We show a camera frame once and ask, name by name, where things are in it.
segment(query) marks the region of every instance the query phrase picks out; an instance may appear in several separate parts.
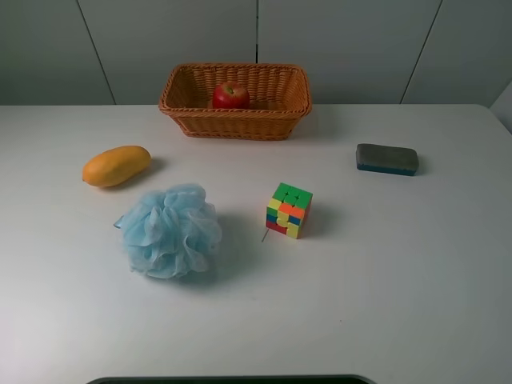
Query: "table surface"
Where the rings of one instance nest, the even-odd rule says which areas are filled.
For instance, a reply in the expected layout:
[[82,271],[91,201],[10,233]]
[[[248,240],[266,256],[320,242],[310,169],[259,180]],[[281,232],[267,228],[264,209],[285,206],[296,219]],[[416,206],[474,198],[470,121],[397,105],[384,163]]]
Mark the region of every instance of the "table surface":
[[[289,140],[187,138],[156,106],[0,107],[0,382],[357,374],[505,383],[512,367],[512,136],[480,106],[315,106]],[[415,148],[413,178],[356,169],[360,142]],[[125,186],[84,163],[136,144]],[[113,223],[145,192],[198,182],[219,267],[130,272]],[[287,182],[305,237],[269,232]]]

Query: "yellow mango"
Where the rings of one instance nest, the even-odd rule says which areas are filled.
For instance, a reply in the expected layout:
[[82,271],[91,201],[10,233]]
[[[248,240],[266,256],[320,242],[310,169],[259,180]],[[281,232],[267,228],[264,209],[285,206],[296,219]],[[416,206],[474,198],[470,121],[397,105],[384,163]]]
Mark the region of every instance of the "yellow mango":
[[142,172],[151,163],[141,146],[120,146],[94,156],[82,170],[82,180],[92,186],[116,186]]

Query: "woven basket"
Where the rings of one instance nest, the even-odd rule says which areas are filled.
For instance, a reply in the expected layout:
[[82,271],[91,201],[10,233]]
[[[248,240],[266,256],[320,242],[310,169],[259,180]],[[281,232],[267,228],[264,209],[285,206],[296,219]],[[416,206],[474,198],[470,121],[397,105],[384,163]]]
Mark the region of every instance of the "woven basket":
[[[214,88],[235,81],[247,88],[248,110],[213,109]],[[184,64],[174,68],[160,111],[187,136],[284,140],[311,111],[306,73],[282,64]]]

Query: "colorful cube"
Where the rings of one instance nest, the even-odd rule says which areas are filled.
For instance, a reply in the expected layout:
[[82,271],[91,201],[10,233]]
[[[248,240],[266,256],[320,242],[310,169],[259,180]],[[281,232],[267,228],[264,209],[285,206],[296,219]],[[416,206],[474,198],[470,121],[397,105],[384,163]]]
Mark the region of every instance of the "colorful cube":
[[266,227],[300,238],[312,198],[312,193],[282,182],[266,206]]

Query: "apple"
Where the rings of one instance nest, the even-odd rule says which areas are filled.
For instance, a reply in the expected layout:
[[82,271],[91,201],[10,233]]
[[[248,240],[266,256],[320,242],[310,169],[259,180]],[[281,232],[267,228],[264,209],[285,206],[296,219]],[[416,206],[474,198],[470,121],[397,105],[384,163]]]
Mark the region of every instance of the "apple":
[[224,82],[215,87],[213,108],[249,108],[249,92],[236,82]]

